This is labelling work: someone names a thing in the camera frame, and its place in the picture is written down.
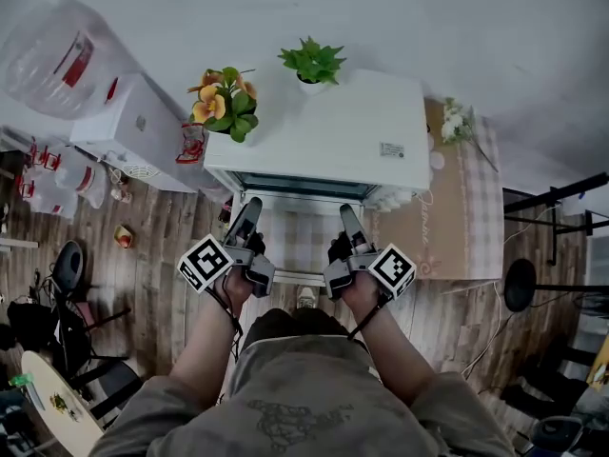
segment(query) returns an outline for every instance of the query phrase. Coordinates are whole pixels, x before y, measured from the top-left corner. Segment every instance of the orange flower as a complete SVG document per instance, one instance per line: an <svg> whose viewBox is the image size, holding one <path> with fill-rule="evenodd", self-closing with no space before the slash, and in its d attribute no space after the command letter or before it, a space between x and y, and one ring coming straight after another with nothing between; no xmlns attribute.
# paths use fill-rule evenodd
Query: orange flower
<svg viewBox="0 0 609 457"><path fill-rule="evenodd" d="M220 72L209 72L209 70L207 70L203 74L203 76L201 76L201 85L199 85L198 87L189 88L188 93L192 93L193 91L201 91L202 88L208 87L209 85L215 85L216 83L220 83L221 81L222 74Z"/></svg>
<svg viewBox="0 0 609 457"><path fill-rule="evenodd" d="M213 85L201 88L199 91L199 100L201 101L192 106L192 114L194 115L195 122L204 124L211 115L213 115L216 120L220 120L225 116L225 97L216 94L217 91L218 89Z"/></svg>
<svg viewBox="0 0 609 457"><path fill-rule="evenodd" d="M237 87L239 87L241 91L247 93L254 100L256 99L256 89L251 83L249 83L248 81L244 81L244 78L241 74L237 75Z"/></svg>

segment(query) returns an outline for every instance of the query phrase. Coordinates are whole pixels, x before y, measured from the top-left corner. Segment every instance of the round wooden table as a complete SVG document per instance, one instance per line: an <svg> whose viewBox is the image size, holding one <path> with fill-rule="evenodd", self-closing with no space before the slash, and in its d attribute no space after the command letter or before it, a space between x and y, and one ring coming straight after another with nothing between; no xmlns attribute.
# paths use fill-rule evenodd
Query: round wooden table
<svg viewBox="0 0 609 457"><path fill-rule="evenodd" d="M74 457L87 457L104 431L80 396L53 366L36 352L24 352L21 357L21 370L24 374L31 374L33 388L42 406L36 401L35 395L29 396L57 441ZM60 413L51 405L50 397L54 394L59 394L66 401L68 408L75 410L77 421L67 412Z"/></svg>

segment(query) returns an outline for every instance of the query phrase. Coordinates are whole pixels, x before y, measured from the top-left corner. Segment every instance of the sleeve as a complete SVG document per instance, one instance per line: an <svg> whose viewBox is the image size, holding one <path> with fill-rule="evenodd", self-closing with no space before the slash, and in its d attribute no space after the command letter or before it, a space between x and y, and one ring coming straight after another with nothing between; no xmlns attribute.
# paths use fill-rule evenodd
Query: sleeve
<svg viewBox="0 0 609 457"><path fill-rule="evenodd" d="M129 400L89 456L146 455L153 440L186 425L202 411L179 382L153 377Z"/></svg>
<svg viewBox="0 0 609 457"><path fill-rule="evenodd" d="M457 372L438 374L410 407L421 425L460 455L512 457L493 415Z"/></svg>

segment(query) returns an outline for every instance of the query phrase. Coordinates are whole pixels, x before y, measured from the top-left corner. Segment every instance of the microwave oven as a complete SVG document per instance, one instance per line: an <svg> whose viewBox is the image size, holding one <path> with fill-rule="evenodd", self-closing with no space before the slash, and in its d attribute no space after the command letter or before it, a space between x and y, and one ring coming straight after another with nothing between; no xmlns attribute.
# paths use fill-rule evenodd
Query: microwave oven
<svg viewBox="0 0 609 457"><path fill-rule="evenodd" d="M204 167L235 194L233 216L258 196L265 209L339 215L347 203L362 217L364 208L389 211L428 190L419 82L353 70L307 96L293 73L282 78L259 88L260 125L243 144L207 138Z"/></svg>

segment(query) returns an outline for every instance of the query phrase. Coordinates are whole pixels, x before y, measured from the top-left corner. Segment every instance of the person's left hand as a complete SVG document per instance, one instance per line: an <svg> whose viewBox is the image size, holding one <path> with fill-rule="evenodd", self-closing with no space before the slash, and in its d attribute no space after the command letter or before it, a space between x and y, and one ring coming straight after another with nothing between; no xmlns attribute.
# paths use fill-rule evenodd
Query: person's left hand
<svg viewBox="0 0 609 457"><path fill-rule="evenodd" d="M232 268L226 276L216 279L214 284L216 292L225 301L227 301L226 298L230 300L228 304L232 305L235 316L239 316L242 306L254 289L254 285L244 278L243 270L243 268Z"/></svg>

